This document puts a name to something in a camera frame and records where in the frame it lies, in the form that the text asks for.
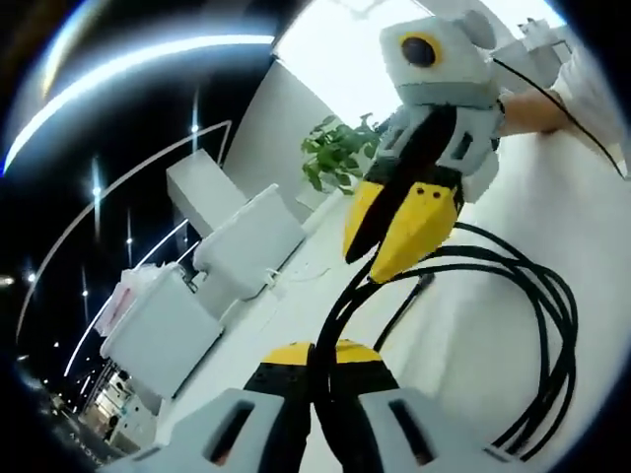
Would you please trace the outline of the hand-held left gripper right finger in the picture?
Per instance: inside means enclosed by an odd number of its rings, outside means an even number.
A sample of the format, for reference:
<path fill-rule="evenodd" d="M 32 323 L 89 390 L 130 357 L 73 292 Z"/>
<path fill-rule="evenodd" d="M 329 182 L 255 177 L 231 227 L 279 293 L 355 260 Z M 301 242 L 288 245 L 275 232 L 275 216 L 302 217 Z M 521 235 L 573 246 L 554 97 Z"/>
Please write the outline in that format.
<path fill-rule="evenodd" d="M 341 340 L 315 348 L 315 410 L 345 472 L 520 472 L 432 399 L 401 387 L 375 350 Z"/>

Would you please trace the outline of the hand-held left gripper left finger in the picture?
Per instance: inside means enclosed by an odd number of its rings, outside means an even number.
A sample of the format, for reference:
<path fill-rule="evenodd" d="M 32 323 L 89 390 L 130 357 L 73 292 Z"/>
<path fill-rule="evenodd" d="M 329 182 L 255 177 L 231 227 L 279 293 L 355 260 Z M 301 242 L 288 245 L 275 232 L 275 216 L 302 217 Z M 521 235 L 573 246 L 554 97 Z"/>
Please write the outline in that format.
<path fill-rule="evenodd" d="M 229 388 L 107 472 L 298 472 L 311 431 L 314 345 L 270 352 L 241 389 Z"/>

